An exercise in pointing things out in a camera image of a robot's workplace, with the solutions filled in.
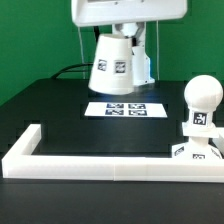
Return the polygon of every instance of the black cable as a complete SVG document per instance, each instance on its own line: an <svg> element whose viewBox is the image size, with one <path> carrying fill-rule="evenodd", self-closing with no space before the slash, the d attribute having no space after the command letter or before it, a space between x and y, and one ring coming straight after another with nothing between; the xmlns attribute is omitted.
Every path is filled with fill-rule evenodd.
<svg viewBox="0 0 224 224"><path fill-rule="evenodd" d="M93 27L96 43L98 43L99 37L100 37L100 29L98 26Z"/></svg>
<svg viewBox="0 0 224 224"><path fill-rule="evenodd" d="M89 67L92 66L93 63L84 63L84 64L76 64L76 65L71 65L71 66L67 66L63 69L61 69L60 71L58 71L57 73L55 73L54 75L51 76L51 79L57 79L57 77L62 74L62 73L66 73L66 72L85 72L85 71L89 71L89 70L72 70L69 71L70 69L74 69L74 68L80 68L80 67Z"/></svg>

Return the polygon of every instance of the white ball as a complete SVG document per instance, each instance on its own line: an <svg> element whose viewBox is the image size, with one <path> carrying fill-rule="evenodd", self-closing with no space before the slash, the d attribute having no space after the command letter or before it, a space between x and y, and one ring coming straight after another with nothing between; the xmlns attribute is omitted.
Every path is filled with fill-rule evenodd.
<svg viewBox="0 0 224 224"><path fill-rule="evenodd" d="M187 84L184 97L189 109L213 112L222 101L222 85L212 76L200 75Z"/></svg>

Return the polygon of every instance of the green wall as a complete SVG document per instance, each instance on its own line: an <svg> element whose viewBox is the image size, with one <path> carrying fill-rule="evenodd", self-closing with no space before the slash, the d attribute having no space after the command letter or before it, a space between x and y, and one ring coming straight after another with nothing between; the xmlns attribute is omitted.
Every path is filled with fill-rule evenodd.
<svg viewBox="0 0 224 224"><path fill-rule="evenodd" d="M207 73L223 80L224 1L189 0L188 8L184 19L159 22L160 79ZM81 62L70 0L1 0L0 9L0 104L33 81ZM96 47L93 30L81 28L81 33L89 62ZM155 22L147 24L146 48L157 78Z"/></svg>

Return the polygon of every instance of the black tabletop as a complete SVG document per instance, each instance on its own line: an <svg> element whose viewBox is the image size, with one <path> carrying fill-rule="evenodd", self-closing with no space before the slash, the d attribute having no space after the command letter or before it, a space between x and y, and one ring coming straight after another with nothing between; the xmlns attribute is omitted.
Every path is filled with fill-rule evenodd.
<svg viewBox="0 0 224 224"><path fill-rule="evenodd" d="M185 82L156 82L108 96L87 80L34 82L0 107L0 153L31 123L42 125L34 154L170 157L186 141ZM89 102L162 103L168 118L86 117ZM223 126L223 104L214 116ZM17 180L0 178L1 223L222 223L224 185L216 183Z"/></svg>

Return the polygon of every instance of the marker sheet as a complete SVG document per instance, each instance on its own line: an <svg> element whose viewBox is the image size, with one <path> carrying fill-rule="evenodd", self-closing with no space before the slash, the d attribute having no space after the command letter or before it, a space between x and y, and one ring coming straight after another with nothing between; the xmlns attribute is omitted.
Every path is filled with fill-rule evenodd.
<svg viewBox="0 0 224 224"><path fill-rule="evenodd" d="M162 104L90 102L85 116L167 118Z"/></svg>

